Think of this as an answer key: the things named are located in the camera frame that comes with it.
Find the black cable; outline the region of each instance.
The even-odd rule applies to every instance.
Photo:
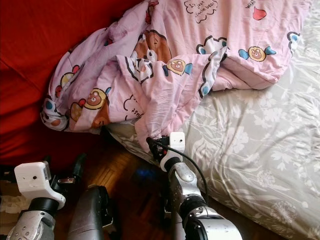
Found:
[[[201,178],[202,178],[202,181],[203,181],[203,185],[204,185],[204,201],[206,204],[209,204],[209,197],[208,197],[208,186],[207,186],[207,181],[205,179],[205,176],[204,174],[202,173],[202,171],[200,170],[200,168],[198,167],[198,165],[195,163],[195,161],[193,161],[190,157],[188,157],[187,155],[185,155],[183,152],[180,152],[174,148],[171,148],[169,146],[166,146],[166,145],[163,145],[162,143],[152,139],[154,141],[155,144],[157,144],[158,146],[166,149],[166,150],[170,150],[170,151],[173,151],[177,154],[180,154],[181,156],[185,157],[186,159],[188,159],[193,165],[194,167],[197,169],[197,171],[199,172]]]

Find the mattress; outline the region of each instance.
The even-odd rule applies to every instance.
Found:
[[[140,148],[134,123],[107,128],[128,151],[157,164]],[[319,240],[319,1],[278,83],[211,92],[180,131],[212,198],[287,239]]]

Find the pink blanket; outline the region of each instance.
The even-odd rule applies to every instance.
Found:
[[[139,118],[137,138],[177,130],[212,89],[276,83],[297,46],[310,0],[151,0],[67,52],[41,119],[98,133]]]

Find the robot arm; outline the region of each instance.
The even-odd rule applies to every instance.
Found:
[[[21,164],[14,169],[19,191],[31,200],[28,210],[21,213],[7,240],[54,240],[55,214],[65,205],[68,186],[82,176],[86,155],[80,155],[72,177],[51,178],[45,162]],[[69,228],[68,240],[103,240],[103,231],[112,240],[120,238],[119,224],[114,218],[114,204],[104,186],[91,186],[80,197]]]
[[[150,138],[147,142],[153,149],[154,144],[162,145]],[[169,147],[183,152],[184,133],[172,132]],[[197,176],[183,162],[180,154],[168,150],[161,159],[160,166],[163,171],[168,172],[171,205],[182,220],[184,234],[175,230],[175,240],[242,240],[232,222],[208,207],[197,187]]]

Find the red sofa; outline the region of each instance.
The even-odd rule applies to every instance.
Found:
[[[0,165],[51,155],[51,168],[62,170],[99,141],[46,128],[41,105],[63,54],[140,1],[0,1]]]

